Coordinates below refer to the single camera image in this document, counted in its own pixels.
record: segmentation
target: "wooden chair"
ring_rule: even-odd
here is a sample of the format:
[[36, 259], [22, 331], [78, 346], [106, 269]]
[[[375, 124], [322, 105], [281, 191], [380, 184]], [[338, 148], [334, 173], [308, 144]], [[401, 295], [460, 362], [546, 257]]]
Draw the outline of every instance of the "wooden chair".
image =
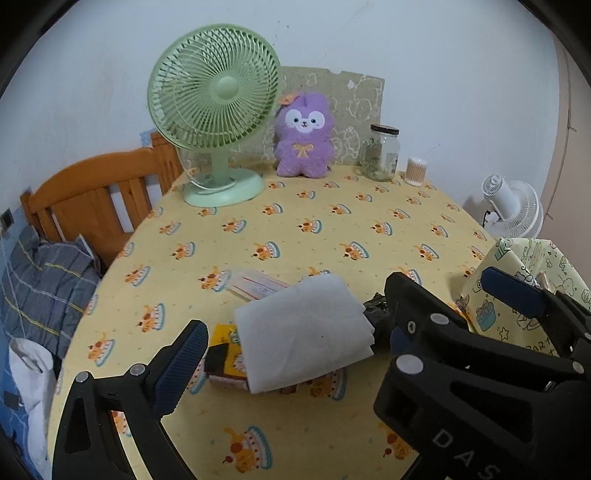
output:
[[118, 185], [134, 229], [151, 210], [145, 177], [156, 174], [162, 193], [183, 172], [176, 149], [162, 135], [152, 134], [152, 148], [110, 153], [70, 165], [31, 194], [21, 195], [28, 222], [48, 240], [75, 240], [84, 235], [109, 267], [131, 233], [125, 233], [115, 211], [110, 185]]

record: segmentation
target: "plush toy eye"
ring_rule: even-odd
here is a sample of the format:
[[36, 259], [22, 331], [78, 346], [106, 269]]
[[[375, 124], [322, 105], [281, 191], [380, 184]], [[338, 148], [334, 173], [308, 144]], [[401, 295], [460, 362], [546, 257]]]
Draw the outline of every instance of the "plush toy eye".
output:
[[324, 126], [324, 115], [320, 113], [318, 110], [314, 110], [310, 112], [308, 115], [310, 122], [314, 126], [314, 128], [322, 128]]
[[300, 118], [300, 111], [292, 108], [285, 114], [285, 124], [290, 128], [294, 128], [300, 122]]

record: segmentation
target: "glass jar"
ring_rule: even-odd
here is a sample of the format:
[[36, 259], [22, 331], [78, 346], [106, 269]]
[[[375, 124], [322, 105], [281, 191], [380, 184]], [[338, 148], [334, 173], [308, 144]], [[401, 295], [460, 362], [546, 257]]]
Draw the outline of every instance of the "glass jar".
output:
[[361, 145], [361, 173], [371, 180], [392, 180], [400, 152], [399, 130], [377, 124], [372, 124], [370, 130], [369, 138]]

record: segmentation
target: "green fan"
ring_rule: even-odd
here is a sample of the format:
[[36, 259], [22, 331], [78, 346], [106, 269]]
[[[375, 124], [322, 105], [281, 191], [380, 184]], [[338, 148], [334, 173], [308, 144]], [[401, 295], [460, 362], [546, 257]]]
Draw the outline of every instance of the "green fan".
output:
[[199, 207], [243, 202], [264, 188], [245, 168], [230, 168], [230, 146], [262, 126], [279, 90], [279, 60], [257, 33], [237, 25], [208, 25], [174, 42], [152, 71], [148, 107], [156, 127], [181, 152], [209, 153], [212, 169], [195, 175], [185, 201]]

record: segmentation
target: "folded white tissue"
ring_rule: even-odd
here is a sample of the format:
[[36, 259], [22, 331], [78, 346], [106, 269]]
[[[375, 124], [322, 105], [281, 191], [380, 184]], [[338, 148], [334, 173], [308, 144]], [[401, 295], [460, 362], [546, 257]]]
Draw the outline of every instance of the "folded white tissue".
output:
[[365, 307], [333, 274], [301, 282], [236, 309], [251, 393], [321, 377], [372, 356]]

